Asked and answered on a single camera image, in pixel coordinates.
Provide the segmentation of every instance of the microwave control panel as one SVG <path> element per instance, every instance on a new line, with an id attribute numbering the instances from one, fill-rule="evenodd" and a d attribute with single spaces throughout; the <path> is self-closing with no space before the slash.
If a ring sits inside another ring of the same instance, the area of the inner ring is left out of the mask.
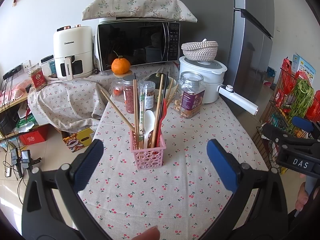
<path id="1" fill-rule="evenodd" d="M 180 23 L 169 22 L 169 50 L 168 61 L 178 60 Z"/>

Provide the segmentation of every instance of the cherry print tablecloth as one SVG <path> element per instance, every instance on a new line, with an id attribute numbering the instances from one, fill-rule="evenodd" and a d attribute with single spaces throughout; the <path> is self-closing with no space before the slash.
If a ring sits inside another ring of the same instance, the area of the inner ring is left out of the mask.
<path id="1" fill-rule="evenodd" d="M 133 115 L 116 103 L 130 122 Z M 209 139 L 242 163 L 267 170 L 249 135 L 219 98 L 203 105 L 200 114 L 183 119 L 172 104 L 162 127 L 164 164 L 137 170 L 129 148 L 129 128 L 108 104 L 94 138 L 104 144 L 87 187 L 79 193 L 85 206 L 113 239 L 137 236 L 158 225 L 161 239 L 196 240 L 221 212 L 231 192 L 226 190 L 206 154 Z M 238 222 L 244 223 L 255 191 Z"/>
<path id="2" fill-rule="evenodd" d="M 175 79 L 179 77 L 173 62 L 133 66 L 131 70 L 141 80 L 151 73 L 166 71 Z M 39 92 L 30 89 L 28 105 L 39 124 L 50 123 L 59 130 L 78 132 L 99 124 L 107 102 L 100 89 L 108 91 L 113 79 L 111 71 L 72 81 L 47 78 L 48 85 Z"/>

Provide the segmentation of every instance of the gray refrigerator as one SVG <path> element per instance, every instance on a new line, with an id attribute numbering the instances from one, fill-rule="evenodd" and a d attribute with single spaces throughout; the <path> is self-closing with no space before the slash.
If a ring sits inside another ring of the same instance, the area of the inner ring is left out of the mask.
<path id="1" fill-rule="evenodd" d="M 181 0 L 198 22 L 182 22 L 181 43 L 218 42 L 216 60 L 228 68 L 224 83 L 255 102 L 268 68 L 274 33 L 274 0 Z M 242 110 L 227 100 L 234 114 Z"/>

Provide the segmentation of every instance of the black microwave door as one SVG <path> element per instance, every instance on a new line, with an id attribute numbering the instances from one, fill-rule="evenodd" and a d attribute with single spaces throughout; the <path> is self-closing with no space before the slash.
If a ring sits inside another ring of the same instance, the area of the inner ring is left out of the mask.
<path id="1" fill-rule="evenodd" d="M 99 42 L 104 70 L 114 59 L 123 56 L 131 65 L 163 62 L 164 24 L 158 21 L 130 21 L 99 25 Z"/>

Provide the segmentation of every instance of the blue gripper pad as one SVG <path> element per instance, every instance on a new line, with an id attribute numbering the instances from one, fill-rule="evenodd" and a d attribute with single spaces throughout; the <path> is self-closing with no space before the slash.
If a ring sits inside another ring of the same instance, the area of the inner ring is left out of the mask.
<path id="1" fill-rule="evenodd" d="M 103 155 L 103 142 L 95 139 L 82 154 L 73 161 L 70 175 L 73 178 L 73 189 L 78 192 L 83 190 Z"/>
<path id="2" fill-rule="evenodd" d="M 313 124 L 309 120 L 303 119 L 301 117 L 294 116 L 291 120 L 292 124 L 306 132 L 313 131 Z"/>
<path id="3" fill-rule="evenodd" d="M 232 154 L 227 153 L 216 139 L 208 141 L 207 155 L 219 174 L 223 185 L 227 190 L 235 193 L 241 179 L 239 162 Z"/>

